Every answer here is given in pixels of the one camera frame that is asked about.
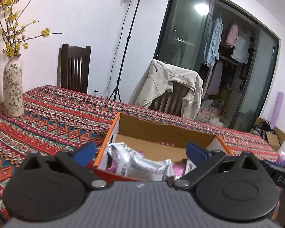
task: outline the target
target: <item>tablecloth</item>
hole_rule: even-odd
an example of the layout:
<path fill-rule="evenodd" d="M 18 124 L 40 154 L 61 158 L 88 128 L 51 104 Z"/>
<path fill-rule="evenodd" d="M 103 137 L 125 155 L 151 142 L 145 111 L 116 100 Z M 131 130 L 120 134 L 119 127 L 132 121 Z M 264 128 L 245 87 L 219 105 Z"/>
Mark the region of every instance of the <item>tablecloth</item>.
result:
<path fill-rule="evenodd" d="M 252 151 L 260 159 L 275 161 L 277 153 L 260 137 L 227 128 L 184 119 L 140 107 L 73 92 L 60 87 L 43 86 L 23 94 L 23 116 L 4 115 L 0 104 L 0 210 L 6 210 L 1 196 L 15 168 L 32 150 L 44 155 L 79 148 L 94 141 L 99 148 L 118 112 L 153 122 L 215 134 L 222 138 L 233 155 Z"/>

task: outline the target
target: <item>sliding glass door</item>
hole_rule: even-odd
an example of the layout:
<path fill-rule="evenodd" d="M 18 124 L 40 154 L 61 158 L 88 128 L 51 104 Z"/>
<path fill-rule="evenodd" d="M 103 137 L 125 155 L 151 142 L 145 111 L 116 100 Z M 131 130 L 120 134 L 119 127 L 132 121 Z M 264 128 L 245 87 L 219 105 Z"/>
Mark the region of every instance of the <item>sliding glass door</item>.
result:
<path fill-rule="evenodd" d="M 214 0 L 171 0 L 156 59 L 194 70 Z"/>
<path fill-rule="evenodd" d="M 230 128 L 249 132 L 261 113 L 274 74 L 278 39 L 259 25 L 256 51 L 250 67 L 247 84 Z"/>

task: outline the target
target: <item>vase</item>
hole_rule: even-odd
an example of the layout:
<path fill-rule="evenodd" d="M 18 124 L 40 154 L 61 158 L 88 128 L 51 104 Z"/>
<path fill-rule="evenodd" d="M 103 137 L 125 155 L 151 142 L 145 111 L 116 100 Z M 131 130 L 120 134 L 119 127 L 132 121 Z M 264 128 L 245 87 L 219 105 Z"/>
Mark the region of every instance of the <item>vase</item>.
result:
<path fill-rule="evenodd" d="M 23 115 L 22 68 L 19 65 L 19 56 L 8 57 L 3 72 L 3 98 L 7 117 Z"/>

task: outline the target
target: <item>brown cardboard box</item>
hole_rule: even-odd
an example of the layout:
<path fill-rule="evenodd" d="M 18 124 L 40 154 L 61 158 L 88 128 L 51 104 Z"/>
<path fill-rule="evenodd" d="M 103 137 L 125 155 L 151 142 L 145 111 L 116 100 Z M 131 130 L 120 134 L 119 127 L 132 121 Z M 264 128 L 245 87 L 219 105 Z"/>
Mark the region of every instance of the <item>brown cardboard box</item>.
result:
<path fill-rule="evenodd" d="M 260 124 L 261 122 L 267 122 L 266 120 L 258 117 L 253 125 L 253 127 L 255 125 Z M 274 127 L 274 132 L 276 133 L 275 135 L 267 132 L 266 136 L 267 136 L 267 140 L 268 140 L 268 144 L 277 152 L 281 145 L 283 144 L 283 142 L 285 141 L 285 133 L 280 130 L 277 127 Z M 253 128 L 250 130 L 249 132 L 250 134 L 254 134 L 253 133 Z"/>
<path fill-rule="evenodd" d="M 124 142 L 136 151 L 144 151 L 144 157 L 154 161 L 171 159 L 173 163 L 183 164 L 186 144 L 192 141 L 207 148 L 217 149 L 231 155 L 224 142 L 216 135 L 200 133 L 184 128 L 141 120 L 122 113 L 117 114 L 102 144 L 95 161 L 94 173 L 105 181 L 133 181 L 106 171 L 109 162 L 108 144 Z"/>

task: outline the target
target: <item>light stand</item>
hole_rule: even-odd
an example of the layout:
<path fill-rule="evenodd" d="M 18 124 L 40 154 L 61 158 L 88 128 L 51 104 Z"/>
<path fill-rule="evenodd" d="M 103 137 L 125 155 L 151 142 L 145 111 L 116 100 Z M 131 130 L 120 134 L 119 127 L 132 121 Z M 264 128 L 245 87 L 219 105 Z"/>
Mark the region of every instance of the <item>light stand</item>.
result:
<path fill-rule="evenodd" d="M 120 76 L 121 76 L 121 74 L 122 74 L 122 67 L 123 67 L 123 63 L 124 63 L 124 61 L 125 61 L 125 54 L 126 54 L 126 52 L 127 52 L 128 44 L 129 44 L 129 41 L 130 41 L 130 38 L 131 38 L 132 27 L 133 27 L 133 24 L 134 24 L 134 20 L 135 20 L 135 16 L 136 16 L 136 12 L 137 12 L 137 9 L 138 9 L 139 2 L 140 2 L 140 0 L 137 1 L 135 13 L 134 13 L 134 16 L 133 16 L 133 20 L 132 20 L 132 24 L 131 24 L 131 27 L 130 27 L 129 35 L 128 35 L 128 38 L 127 38 L 127 43 L 126 43 L 126 45 L 125 45 L 125 51 L 124 51 L 124 55 L 123 55 L 123 57 L 122 57 L 122 63 L 121 63 L 120 70 L 119 70 L 119 75 L 118 75 L 118 79 L 117 79 L 117 84 L 116 84 L 116 87 L 115 87 L 114 91 L 112 92 L 111 96 L 109 97 L 109 99 L 111 99 L 111 97 L 112 97 L 113 94 L 114 94 L 114 98 L 113 98 L 114 101 L 116 101 L 116 97 L 117 97 L 117 95 L 118 95 L 119 102 L 121 102 L 118 86 L 119 86 L 119 83 L 120 83 L 120 81 L 121 81 Z"/>

